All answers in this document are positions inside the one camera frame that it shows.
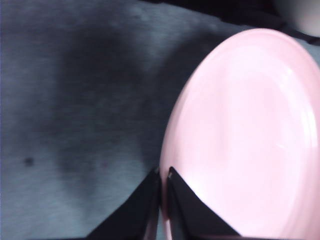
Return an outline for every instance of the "dark background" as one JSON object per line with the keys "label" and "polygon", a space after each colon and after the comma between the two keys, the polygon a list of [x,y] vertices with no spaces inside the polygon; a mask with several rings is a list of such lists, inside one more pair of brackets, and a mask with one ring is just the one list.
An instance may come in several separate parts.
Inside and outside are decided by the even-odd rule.
{"label": "dark background", "polygon": [[1,1],[1,239],[87,235],[159,164],[173,105],[211,50],[268,21],[294,32],[171,2]]}

